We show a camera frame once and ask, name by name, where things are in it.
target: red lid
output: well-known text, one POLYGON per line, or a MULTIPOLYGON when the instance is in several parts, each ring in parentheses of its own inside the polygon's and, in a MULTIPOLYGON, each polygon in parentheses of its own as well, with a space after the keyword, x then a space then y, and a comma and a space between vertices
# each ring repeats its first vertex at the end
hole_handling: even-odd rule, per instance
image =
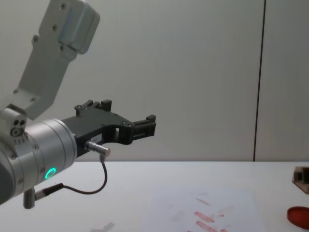
POLYGON ((300 206, 289 208, 288 220, 300 228, 309 230, 309 208, 300 206))

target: red object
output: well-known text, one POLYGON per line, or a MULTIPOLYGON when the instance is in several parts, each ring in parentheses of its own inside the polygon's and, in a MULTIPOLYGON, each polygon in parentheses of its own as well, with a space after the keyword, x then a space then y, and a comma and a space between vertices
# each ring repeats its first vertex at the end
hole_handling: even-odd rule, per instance
POLYGON ((196 199, 199 200, 200 202, 204 203, 205 205, 209 205, 209 203, 206 202, 206 201, 203 201, 203 200, 201 200, 201 199, 199 199, 199 198, 196 198, 196 199))
POLYGON ((206 216, 205 214, 202 214, 201 212, 195 212, 194 214, 204 221, 214 222, 212 218, 210 218, 209 216, 206 216))
POLYGON ((287 217, 292 224, 309 230, 309 208, 301 206, 289 208, 287 217))
POLYGON ((206 225, 205 223, 203 223, 201 221, 197 221, 196 225, 198 225, 200 228, 206 230, 207 232, 217 232, 213 227, 210 227, 210 226, 206 225))

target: green led ring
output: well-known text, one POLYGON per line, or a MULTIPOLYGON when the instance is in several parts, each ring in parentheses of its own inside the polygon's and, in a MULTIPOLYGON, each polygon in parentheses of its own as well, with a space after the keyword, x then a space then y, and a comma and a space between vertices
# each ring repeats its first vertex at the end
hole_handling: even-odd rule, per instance
POLYGON ((55 173, 57 172, 56 168, 51 168, 50 170, 48 170, 48 172, 45 175, 45 179, 49 179, 50 177, 52 177, 53 175, 55 175, 55 173))

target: white table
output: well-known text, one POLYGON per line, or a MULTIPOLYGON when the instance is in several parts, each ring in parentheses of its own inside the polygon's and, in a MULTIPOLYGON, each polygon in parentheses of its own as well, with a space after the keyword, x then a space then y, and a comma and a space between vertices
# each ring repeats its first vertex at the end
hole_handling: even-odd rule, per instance
MULTIPOLYGON (((0 206, 1 232, 91 232, 115 223, 112 232, 140 232, 154 188, 170 185, 230 186, 250 190, 268 232, 302 232, 286 219, 292 206, 309 206, 309 196, 292 182, 295 166, 308 162, 107 162, 109 180, 102 192, 86 196, 63 189, 22 206, 22 195, 0 206), (203 173, 200 179, 194 178, 203 173)), ((97 162, 77 162, 36 190, 64 183, 84 190, 102 184, 97 162)))

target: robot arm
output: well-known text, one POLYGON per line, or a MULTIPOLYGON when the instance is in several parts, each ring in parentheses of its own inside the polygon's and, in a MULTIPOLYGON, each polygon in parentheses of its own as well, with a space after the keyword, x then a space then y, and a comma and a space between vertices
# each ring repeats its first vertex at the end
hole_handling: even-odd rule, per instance
POLYGON ((154 115, 131 122, 111 112, 110 100, 77 105, 76 115, 62 121, 27 125, 27 118, 37 118, 53 104, 68 64, 88 50, 98 22, 99 14, 84 1, 50 1, 19 86, 0 101, 0 205, 25 193, 24 206, 32 208, 33 187, 77 157, 89 151, 105 157, 110 150, 104 143, 128 145, 154 135, 154 115))
POLYGON ((34 120, 48 109, 69 63, 88 50, 99 21, 86 2, 51 0, 18 88, 0 101, 0 110, 11 108, 34 120))

